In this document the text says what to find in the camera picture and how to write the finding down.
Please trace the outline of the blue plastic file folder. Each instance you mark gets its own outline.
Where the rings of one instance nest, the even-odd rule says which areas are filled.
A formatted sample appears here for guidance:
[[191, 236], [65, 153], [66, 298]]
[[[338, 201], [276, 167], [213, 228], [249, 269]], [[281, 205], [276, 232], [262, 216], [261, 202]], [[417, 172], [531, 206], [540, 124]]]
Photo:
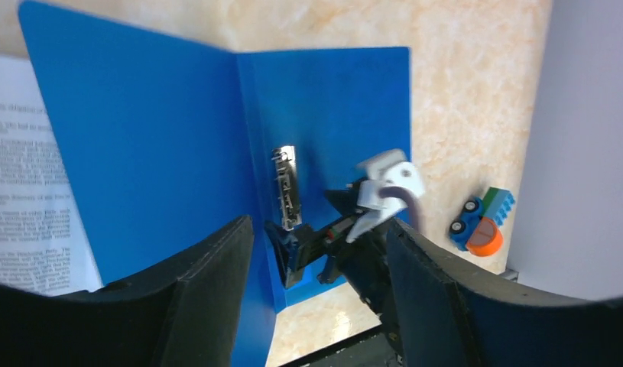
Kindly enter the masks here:
[[326, 291], [315, 261], [285, 289], [264, 222], [272, 151], [293, 145], [305, 223], [357, 164], [410, 151], [408, 47], [236, 53], [48, 2], [18, 19], [101, 279], [141, 271], [249, 215], [255, 244], [233, 366], [263, 366], [276, 315]]

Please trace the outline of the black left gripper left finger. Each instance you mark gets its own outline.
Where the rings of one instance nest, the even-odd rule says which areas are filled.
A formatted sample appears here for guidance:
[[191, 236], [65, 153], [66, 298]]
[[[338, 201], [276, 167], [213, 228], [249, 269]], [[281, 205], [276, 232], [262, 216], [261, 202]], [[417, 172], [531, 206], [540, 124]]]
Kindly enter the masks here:
[[228, 366], [254, 233], [240, 216], [95, 292], [0, 284], [0, 366]]

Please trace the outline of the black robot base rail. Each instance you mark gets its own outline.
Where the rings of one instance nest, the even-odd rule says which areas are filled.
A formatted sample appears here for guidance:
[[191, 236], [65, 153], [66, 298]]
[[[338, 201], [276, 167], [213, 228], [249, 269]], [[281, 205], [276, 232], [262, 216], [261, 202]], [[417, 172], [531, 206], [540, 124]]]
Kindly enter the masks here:
[[282, 365], [294, 366], [398, 367], [402, 363], [379, 325]]

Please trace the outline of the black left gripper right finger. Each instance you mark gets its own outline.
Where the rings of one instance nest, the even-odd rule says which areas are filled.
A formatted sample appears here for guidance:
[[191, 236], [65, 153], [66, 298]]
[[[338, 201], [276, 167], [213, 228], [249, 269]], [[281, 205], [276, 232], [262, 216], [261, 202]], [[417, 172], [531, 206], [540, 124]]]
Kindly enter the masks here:
[[623, 366], [623, 297], [590, 301], [502, 278], [405, 222], [388, 265], [407, 366]]

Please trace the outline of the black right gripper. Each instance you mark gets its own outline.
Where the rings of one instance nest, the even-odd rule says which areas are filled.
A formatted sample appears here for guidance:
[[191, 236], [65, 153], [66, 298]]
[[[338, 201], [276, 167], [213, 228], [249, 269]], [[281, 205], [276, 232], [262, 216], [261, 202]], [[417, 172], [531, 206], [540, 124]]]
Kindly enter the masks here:
[[387, 234], [389, 219], [348, 243], [346, 235], [351, 229], [336, 233], [336, 238], [326, 245], [330, 225], [314, 230], [304, 224], [287, 231], [275, 222], [266, 222], [264, 229], [274, 247], [277, 268], [285, 289], [297, 285], [306, 266], [328, 255], [319, 279], [328, 283], [342, 275], [358, 294], [360, 300], [377, 315], [383, 334], [391, 348], [402, 355], [404, 349], [398, 323], [394, 292], [387, 260]]

